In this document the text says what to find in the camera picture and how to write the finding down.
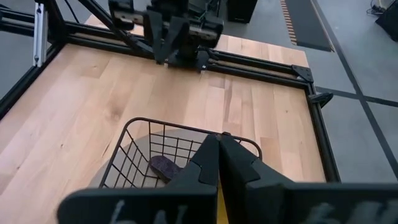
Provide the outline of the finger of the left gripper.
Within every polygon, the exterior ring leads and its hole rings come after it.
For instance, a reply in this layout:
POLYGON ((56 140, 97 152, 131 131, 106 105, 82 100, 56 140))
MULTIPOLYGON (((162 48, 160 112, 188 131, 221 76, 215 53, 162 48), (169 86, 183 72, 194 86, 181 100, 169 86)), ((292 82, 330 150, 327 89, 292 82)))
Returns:
POLYGON ((144 16, 144 37, 152 45, 157 64, 163 64, 165 60, 162 55, 163 23, 161 13, 149 9, 146 11, 144 16))
POLYGON ((189 34, 190 23, 187 18, 172 16, 164 39, 164 57, 177 52, 178 59, 194 61, 197 59, 198 45, 189 34))

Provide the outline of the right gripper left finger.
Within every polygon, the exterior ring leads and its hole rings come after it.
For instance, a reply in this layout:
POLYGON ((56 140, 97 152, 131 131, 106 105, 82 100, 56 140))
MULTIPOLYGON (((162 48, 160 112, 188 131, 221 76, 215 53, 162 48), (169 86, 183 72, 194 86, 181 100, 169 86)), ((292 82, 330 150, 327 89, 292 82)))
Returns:
POLYGON ((58 224, 216 224, 219 136, 209 134, 164 187, 78 190, 60 203, 58 224))

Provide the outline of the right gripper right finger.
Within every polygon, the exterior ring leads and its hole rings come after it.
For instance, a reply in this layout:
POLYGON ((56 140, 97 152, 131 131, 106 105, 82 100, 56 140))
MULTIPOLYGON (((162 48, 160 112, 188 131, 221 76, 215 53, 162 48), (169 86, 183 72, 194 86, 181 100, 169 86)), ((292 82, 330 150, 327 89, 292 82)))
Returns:
POLYGON ((398 184, 294 182, 221 134, 230 224, 398 224, 398 184))

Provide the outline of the dark purple eggplant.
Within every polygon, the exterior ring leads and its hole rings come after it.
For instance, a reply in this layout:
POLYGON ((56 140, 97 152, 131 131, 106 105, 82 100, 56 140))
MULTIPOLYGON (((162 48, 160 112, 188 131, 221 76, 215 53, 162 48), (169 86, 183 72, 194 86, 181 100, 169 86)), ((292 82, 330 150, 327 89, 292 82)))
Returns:
POLYGON ((154 156, 149 160, 151 171, 165 184, 168 184, 182 170, 173 161, 164 156, 154 156))

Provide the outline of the black wire basket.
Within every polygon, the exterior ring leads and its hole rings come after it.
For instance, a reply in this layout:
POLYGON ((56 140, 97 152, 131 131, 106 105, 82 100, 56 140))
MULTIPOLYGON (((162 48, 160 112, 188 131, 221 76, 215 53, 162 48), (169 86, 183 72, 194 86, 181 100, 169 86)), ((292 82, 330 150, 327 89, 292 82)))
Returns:
POLYGON ((133 118, 123 127, 99 186, 216 188, 217 135, 181 124, 133 118))

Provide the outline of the black floor box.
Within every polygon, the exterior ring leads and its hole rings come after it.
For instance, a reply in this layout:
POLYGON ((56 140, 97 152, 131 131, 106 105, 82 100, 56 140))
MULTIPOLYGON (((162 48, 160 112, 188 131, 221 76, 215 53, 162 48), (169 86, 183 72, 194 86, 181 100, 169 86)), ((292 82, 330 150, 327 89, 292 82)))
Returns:
POLYGON ((257 0, 227 0, 227 18, 230 22, 248 24, 257 0))

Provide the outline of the black hazard striped floor mat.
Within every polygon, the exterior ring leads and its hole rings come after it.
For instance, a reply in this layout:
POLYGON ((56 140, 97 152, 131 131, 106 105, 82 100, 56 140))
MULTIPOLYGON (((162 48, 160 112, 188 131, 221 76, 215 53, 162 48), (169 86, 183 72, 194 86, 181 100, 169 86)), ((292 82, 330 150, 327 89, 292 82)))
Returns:
POLYGON ((292 44, 332 52, 333 46, 312 0, 279 0, 292 44))

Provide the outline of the black table frame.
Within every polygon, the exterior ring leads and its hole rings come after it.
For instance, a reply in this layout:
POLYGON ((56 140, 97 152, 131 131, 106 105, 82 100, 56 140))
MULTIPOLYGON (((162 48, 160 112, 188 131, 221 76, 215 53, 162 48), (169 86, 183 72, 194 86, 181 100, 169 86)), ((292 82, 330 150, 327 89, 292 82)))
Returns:
MULTIPOLYGON (((75 44, 147 59, 153 58, 149 44, 144 40, 143 36, 118 30, 111 22, 110 15, 95 0, 78 1, 104 24, 103 28, 65 21, 56 0, 34 1, 42 5, 44 11, 50 14, 50 27, 47 29, 50 35, 44 40, 52 45, 44 52, 45 61, 33 64, 0 100, 0 120, 7 115, 9 110, 66 44, 75 44)), ((211 50, 210 55, 214 57, 213 61, 204 64, 203 68, 212 72, 303 89, 307 94, 308 108, 326 180, 329 182, 339 182, 341 180, 321 112, 321 108, 326 102, 321 101, 319 95, 315 93, 313 78, 309 68, 286 65, 219 50, 211 50)))

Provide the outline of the silver aluminium post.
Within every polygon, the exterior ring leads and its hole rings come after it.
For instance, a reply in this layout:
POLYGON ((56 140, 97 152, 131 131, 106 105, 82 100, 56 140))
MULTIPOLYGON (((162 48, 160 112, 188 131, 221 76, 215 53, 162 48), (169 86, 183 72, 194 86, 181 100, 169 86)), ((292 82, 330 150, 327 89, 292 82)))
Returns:
POLYGON ((35 3, 33 66, 41 67, 47 59, 48 12, 45 5, 35 3))

